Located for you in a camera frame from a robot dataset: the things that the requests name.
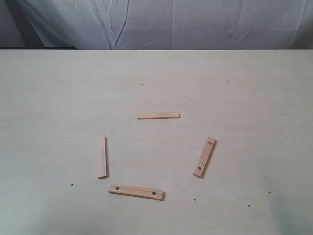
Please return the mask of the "white wrinkled backdrop cloth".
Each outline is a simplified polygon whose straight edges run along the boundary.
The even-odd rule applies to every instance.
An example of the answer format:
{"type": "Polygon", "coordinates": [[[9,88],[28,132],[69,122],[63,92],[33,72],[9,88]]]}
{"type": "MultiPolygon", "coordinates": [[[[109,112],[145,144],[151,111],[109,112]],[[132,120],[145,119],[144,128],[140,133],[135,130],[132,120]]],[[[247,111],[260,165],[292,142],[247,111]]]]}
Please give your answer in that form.
{"type": "Polygon", "coordinates": [[[310,0],[3,0],[0,46],[312,49],[310,0]]]}

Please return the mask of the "wooden stick with holes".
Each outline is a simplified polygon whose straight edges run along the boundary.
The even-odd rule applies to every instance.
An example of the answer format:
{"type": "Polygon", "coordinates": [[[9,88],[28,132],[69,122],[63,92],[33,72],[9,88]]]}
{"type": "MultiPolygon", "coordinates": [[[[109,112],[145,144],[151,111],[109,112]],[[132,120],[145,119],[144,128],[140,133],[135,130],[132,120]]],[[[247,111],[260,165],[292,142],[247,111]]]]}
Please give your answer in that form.
{"type": "Polygon", "coordinates": [[[162,201],[164,197],[164,191],[159,189],[124,186],[124,185],[110,185],[108,193],[160,201],[162,201]]]}
{"type": "Polygon", "coordinates": [[[193,171],[193,176],[198,177],[198,178],[204,177],[205,171],[211,159],[211,155],[214,151],[216,142],[217,142],[216,139],[212,137],[208,137],[203,147],[203,150],[200,154],[200,157],[197,161],[196,167],[193,171]]]}

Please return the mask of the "light wooden slat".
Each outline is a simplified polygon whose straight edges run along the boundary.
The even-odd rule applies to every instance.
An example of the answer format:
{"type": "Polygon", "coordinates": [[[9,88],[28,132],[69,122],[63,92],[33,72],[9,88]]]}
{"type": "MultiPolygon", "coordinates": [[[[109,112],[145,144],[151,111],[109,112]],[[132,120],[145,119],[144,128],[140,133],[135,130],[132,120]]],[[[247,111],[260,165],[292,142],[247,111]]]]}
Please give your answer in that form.
{"type": "Polygon", "coordinates": [[[105,136],[101,139],[98,155],[98,179],[107,178],[108,173],[108,152],[107,152],[107,138],[105,136]]]}

